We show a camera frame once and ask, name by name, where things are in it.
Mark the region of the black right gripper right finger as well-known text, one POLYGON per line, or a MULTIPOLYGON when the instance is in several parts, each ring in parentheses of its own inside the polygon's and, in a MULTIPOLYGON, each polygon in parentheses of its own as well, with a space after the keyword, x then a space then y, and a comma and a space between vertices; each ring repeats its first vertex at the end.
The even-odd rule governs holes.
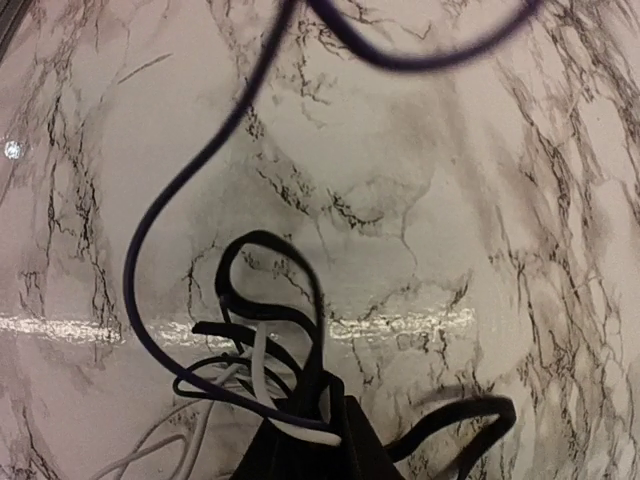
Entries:
POLYGON ((343 381, 324 377, 323 387, 322 415, 341 443, 320 455, 322 479, 403 479, 358 401, 345 394, 343 381))

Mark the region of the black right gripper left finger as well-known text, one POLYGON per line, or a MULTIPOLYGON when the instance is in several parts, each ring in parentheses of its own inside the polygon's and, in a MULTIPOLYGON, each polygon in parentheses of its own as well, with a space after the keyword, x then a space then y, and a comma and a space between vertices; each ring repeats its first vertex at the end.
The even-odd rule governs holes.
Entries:
POLYGON ((344 451, 294 439, 264 420, 234 472, 236 480, 341 479, 344 451))

